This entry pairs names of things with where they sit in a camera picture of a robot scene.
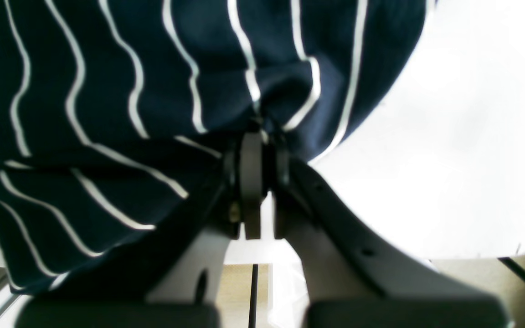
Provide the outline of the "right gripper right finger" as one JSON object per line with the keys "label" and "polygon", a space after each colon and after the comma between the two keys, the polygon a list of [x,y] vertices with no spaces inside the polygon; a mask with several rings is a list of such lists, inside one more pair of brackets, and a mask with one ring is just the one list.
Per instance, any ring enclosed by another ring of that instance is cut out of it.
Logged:
{"label": "right gripper right finger", "polygon": [[301,260],[304,328],[508,328],[490,293],[432,270],[346,207],[306,162],[272,137],[274,235]]}

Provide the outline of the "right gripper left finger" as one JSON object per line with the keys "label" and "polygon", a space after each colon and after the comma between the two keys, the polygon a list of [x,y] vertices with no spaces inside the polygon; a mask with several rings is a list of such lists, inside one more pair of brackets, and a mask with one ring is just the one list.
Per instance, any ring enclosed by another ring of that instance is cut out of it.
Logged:
{"label": "right gripper left finger", "polygon": [[234,141],[204,183],[158,228],[117,247],[23,307],[19,328],[218,328],[225,253],[261,237],[265,145]]}

